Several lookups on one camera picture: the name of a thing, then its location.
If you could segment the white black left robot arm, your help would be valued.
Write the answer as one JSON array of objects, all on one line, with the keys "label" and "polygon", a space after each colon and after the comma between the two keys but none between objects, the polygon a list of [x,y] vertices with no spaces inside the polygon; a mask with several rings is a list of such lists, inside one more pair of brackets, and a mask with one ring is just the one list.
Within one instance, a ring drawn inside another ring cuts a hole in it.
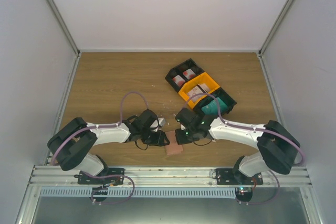
[{"label": "white black left robot arm", "polygon": [[90,175],[96,184],[108,179],[107,166],[90,150],[97,145],[109,143],[137,143],[164,147],[170,144],[161,130],[165,119],[146,109],[139,116],[113,124],[93,124],[77,117],[59,130],[47,143],[52,153],[51,165],[59,165],[63,171],[79,170]]}]

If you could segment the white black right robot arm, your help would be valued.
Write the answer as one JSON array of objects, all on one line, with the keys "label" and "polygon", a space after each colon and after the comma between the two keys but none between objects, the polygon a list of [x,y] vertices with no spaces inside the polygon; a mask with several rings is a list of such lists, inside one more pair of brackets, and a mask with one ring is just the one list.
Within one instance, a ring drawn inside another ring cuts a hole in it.
[{"label": "white black right robot arm", "polygon": [[271,170],[288,175],[299,152],[299,142],[277,121],[267,124],[244,124],[224,120],[219,115],[198,115],[183,108],[175,117],[181,127],[175,131],[178,145],[202,139],[228,140],[253,147],[257,152],[241,156],[231,174],[240,185],[254,175]]}]

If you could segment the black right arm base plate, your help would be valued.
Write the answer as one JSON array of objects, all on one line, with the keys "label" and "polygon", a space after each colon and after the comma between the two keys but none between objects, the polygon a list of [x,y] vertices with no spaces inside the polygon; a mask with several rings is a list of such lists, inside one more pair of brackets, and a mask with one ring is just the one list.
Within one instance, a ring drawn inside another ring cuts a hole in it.
[{"label": "black right arm base plate", "polygon": [[263,185],[261,173],[248,177],[238,170],[233,168],[216,168],[210,173],[212,179],[216,180],[217,185]]}]

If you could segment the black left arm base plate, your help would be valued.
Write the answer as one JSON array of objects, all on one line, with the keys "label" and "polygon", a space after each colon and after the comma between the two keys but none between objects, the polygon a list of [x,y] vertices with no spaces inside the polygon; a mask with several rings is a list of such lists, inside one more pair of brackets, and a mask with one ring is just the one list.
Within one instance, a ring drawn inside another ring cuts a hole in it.
[{"label": "black left arm base plate", "polygon": [[88,175],[83,171],[75,175],[79,185],[122,185],[124,168],[105,168],[98,175]]}]

